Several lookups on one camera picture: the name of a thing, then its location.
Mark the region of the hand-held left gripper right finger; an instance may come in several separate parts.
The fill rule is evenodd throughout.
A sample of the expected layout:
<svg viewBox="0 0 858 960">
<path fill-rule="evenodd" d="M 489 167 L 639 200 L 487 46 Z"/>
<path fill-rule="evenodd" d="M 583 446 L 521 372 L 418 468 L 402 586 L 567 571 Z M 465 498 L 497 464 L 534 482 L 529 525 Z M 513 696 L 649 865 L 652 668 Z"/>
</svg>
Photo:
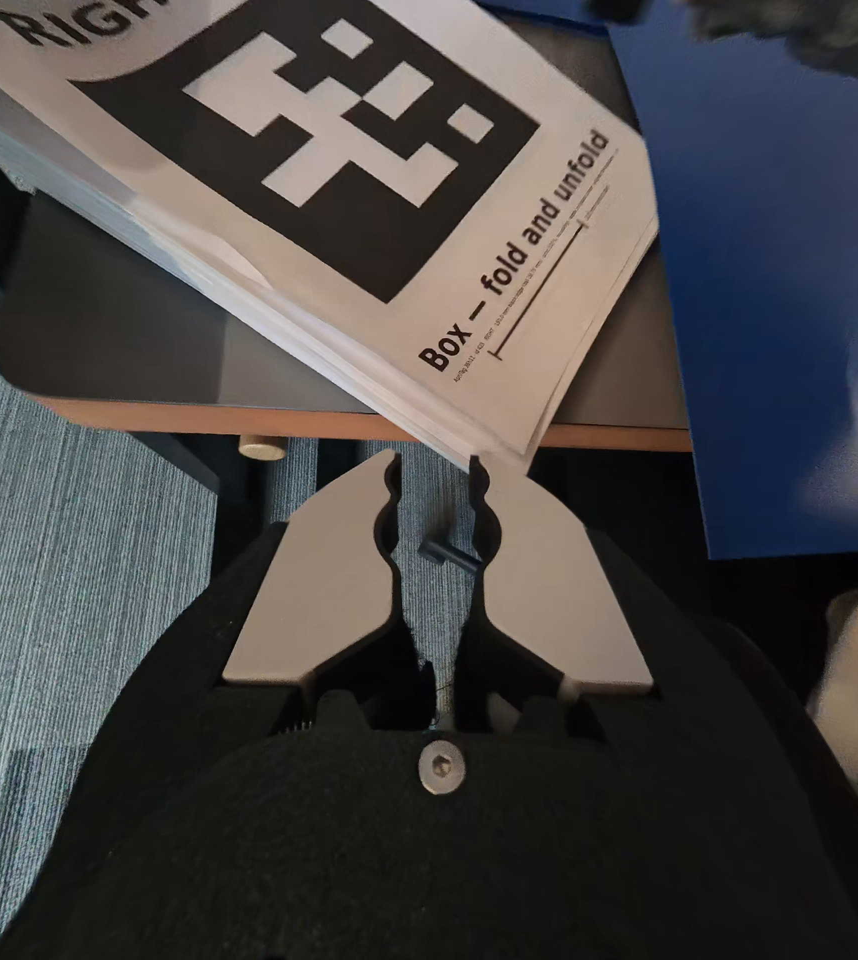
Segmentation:
<svg viewBox="0 0 858 960">
<path fill-rule="evenodd" d="M 493 453 L 472 458 L 469 495 L 480 566 L 464 666 L 484 694 L 649 694 L 652 673 L 577 516 Z"/>
</svg>

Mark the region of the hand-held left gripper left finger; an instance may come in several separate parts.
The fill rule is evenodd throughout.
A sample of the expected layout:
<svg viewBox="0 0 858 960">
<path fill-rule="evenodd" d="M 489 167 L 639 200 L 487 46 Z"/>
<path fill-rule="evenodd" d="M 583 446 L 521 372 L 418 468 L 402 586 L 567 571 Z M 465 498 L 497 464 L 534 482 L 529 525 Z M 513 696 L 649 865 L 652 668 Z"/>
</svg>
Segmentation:
<svg viewBox="0 0 858 960">
<path fill-rule="evenodd" d="M 401 457 L 382 450 L 295 510 L 222 670 L 235 686 L 380 688 L 420 671 L 402 614 Z"/>
</svg>

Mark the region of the blue cardboard sheet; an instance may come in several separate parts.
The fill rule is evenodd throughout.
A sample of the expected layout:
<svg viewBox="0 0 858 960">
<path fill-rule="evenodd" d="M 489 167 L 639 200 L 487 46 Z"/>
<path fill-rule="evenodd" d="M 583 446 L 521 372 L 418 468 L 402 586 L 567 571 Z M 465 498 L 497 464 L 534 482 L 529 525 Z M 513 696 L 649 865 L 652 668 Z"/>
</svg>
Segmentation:
<svg viewBox="0 0 858 960">
<path fill-rule="evenodd" d="M 484 2 L 606 32 L 646 140 L 713 559 L 858 551 L 858 78 L 678 2 Z"/>
</svg>

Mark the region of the black desk leg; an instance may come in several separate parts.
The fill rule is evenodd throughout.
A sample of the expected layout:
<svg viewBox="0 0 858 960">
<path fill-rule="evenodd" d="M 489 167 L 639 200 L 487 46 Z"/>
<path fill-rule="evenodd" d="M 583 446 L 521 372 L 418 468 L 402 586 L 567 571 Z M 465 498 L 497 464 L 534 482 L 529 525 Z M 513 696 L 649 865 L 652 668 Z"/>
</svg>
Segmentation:
<svg viewBox="0 0 858 960">
<path fill-rule="evenodd" d="M 220 507 L 258 527 L 269 524 L 270 465 L 241 453 L 238 436 L 135 430 L 128 435 L 216 495 Z"/>
</svg>

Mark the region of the small dark bolt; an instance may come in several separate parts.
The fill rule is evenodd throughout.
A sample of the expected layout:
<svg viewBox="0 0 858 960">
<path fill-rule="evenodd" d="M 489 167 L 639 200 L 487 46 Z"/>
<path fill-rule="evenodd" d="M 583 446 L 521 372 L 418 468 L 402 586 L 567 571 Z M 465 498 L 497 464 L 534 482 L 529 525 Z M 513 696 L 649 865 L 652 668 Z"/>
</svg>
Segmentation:
<svg viewBox="0 0 858 960">
<path fill-rule="evenodd" d="M 446 539 L 425 537 L 418 547 L 418 555 L 438 566 L 451 564 L 472 577 L 478 574 L 481 567 L 479 558 L 456 547 Z"/>
</svg>

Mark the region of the dark grey fuzzy cloth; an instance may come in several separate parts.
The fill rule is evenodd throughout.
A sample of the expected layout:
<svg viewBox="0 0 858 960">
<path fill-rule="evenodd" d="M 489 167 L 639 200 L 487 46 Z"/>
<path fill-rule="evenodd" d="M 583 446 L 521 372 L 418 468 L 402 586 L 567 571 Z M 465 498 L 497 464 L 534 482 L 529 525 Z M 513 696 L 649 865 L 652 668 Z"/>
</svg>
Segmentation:
<svg viewBox="0 0 858 960">
<path fill-rule="evenodd" d="M 858 79 L 858 1 L 683 1 L 700 42 L 782 40 L 802 65 Z"/>
</svg>

